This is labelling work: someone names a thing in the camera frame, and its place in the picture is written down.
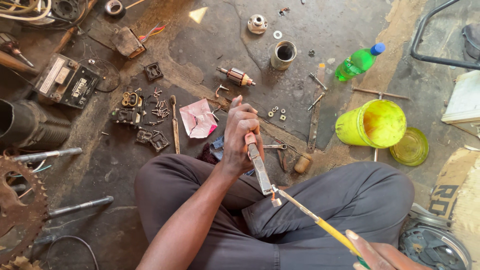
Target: nail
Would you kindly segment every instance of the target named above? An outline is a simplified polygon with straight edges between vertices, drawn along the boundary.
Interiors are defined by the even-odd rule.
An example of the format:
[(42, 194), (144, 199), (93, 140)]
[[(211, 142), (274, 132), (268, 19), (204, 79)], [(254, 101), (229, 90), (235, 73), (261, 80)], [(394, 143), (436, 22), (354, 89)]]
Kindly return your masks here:
[(362, 264), (360, 264), (359, 262), (355, 262), (353, 264), (353, 268), (355, 270), (367, 270)]
[(357, 240), (357, 239), (359, 238), (359, 235), (356, 234), (356, 233), (354, 233), (354, 232), (352, 232), (351, 230), (346, 230), (346, 231), (345, 231), (345, 234), (346, 234), (348, 237), (352, 238), (353, 240)]

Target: person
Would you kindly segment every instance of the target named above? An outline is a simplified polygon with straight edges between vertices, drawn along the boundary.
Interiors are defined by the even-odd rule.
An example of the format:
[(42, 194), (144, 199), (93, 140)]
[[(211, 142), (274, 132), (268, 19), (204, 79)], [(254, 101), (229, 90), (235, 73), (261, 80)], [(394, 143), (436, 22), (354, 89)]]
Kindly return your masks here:
[[(262, 158), (257, 110), (232, 101), (222, 160), (211, 165), (168, 154), (135, 179), (140, 218), (150, 242), (138, 270), (365, 270), (312, 218), (281, 198), (274, 208), (255, 177), (244, 136), (253, 131)], [(410, 179), (380, 162), (355, 162), (286, 188), (341, 232), (372, 270), (429, 270), (397, 249), (413, 202)]]

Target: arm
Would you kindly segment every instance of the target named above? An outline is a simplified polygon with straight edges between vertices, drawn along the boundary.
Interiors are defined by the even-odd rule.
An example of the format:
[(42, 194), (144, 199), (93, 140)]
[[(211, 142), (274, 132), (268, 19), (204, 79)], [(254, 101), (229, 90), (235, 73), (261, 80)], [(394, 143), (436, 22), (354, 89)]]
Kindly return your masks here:
[(241, 96), (233, 99), (228, 112), (222, 161), (158, 231), (137, 270), (187, 269), (200, 250), (228, 189), (240, 175), (253, 168), (244, 137), (253, 131), (261, 146), (260, 126), (257, 111), (241, 101)]

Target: hand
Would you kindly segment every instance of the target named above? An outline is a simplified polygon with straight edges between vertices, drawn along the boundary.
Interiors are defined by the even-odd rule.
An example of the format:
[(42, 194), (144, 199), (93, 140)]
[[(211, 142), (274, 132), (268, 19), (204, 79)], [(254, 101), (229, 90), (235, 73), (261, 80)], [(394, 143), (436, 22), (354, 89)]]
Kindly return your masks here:
[(228, 111), (227, 126), (223, 147), (222, 170), (228, 175), (235, 176), (235, 180), (245, 172), (253, 169), (252, 161), (248, 158), (245, 135), (252, 131), (257, 139), (257, 148), (262, 159), (264, 148), (260, 136), (260, 123), (257, 113), (250, 104), (242, 104), (242, 96), (232, 100)]
[[(432, 270), (412, 261), (392, 245), (368, 243), (351, 230), (346, 230), (346, 235), (372, 270)], [(354, 263), (353, 268), (367, 270), (359, 262)]]

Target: dark trousers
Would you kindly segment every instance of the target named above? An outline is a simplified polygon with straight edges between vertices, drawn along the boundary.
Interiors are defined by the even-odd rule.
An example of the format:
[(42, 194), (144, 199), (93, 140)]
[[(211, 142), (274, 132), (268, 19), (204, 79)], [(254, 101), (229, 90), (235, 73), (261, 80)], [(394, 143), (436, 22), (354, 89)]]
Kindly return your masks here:
[[(151, 159), (137, 174), (135, 196), (151, 242), (170, 216), (208, 178), (213, 165), (168, 154)], [(369, 242), (398, 242), (414, 190), (410, 179), (380, 162), (355, 162), (285, 190), (342, 233), (351, 229)], [(350, 270), (357, 260), (313, 220), (281, 198), (274, 208), (256, 177), (241, 176), (222, 201), (189, 269)], [(245, 218), (242, 233), (232, 214)]]

